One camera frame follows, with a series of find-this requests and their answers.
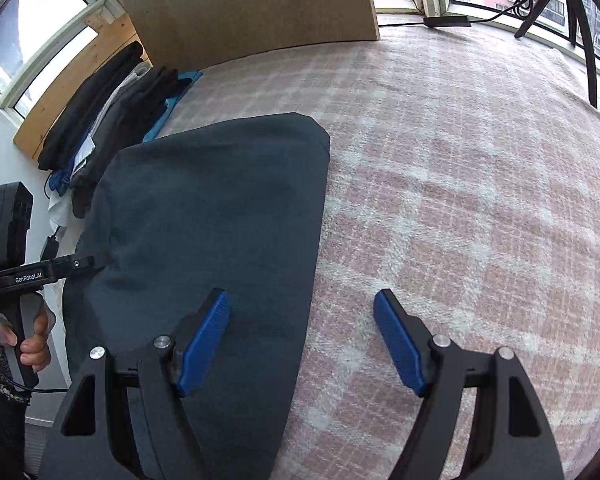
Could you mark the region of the person's left forearm sleeve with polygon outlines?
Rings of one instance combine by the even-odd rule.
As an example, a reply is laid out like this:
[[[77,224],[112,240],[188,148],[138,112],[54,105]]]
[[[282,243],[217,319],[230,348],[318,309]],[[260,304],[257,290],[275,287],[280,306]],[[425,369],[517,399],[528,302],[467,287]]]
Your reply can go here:
[[[9,375],[3,348],[16,344],[8,325],[0,326],[0,371]],[[1,382],[0,375],[0,479],[29,479],[24,463],[24,415],[30,396]]]

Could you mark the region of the person's left hand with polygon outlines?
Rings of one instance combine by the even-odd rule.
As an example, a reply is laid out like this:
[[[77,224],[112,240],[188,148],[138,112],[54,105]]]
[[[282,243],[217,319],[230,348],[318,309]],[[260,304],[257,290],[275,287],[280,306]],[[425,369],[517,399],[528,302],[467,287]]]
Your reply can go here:
[[[47,339],[55,325],[55,321],[56,318],[53,311],[42,300],[33,322],[33,335],[27,339],[23,339],[23,341],[18,341],[17,336],[7,321],[0,317],[0,346],[19,346],[21,351],[20,362],[32,367],[32,370],[35,372],[40,372],[52,360]]]

